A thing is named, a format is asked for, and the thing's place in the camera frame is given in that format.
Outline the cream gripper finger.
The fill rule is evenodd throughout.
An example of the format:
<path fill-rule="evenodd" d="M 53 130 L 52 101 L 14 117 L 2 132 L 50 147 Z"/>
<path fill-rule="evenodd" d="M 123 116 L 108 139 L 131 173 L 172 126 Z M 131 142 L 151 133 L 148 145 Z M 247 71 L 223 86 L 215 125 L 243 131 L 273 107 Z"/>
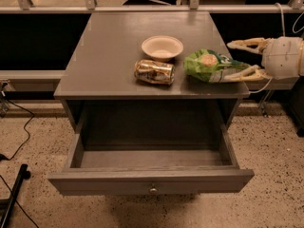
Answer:
<path fill-rule="evenodd" d="M 265 69 L 261 69 L 258 65 L 250 66 L 240 72 L 225 75 L 222 78 L 223 82 L 247 82 L 247 81 L 260 81 L 270 80 L 271 76 Z"/>
<path fill-rule="evenodd" d="M 254 54 L 261 54 L 271 42 L 271 38 L 251 38 L 246 40 L 235 40 L 227 44 L 228 48 L 245 50 Z"/>

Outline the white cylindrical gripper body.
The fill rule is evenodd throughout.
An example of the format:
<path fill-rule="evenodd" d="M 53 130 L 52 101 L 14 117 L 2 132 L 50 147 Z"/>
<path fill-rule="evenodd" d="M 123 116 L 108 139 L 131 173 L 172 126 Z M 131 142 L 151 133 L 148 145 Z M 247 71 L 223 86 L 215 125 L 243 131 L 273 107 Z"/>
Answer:
<path fill-rule="evenodd" d="M 261 64 L 275 79 L 304 76 L 304 39 L 301 37 L 271 39 L 262 52 Z"/>

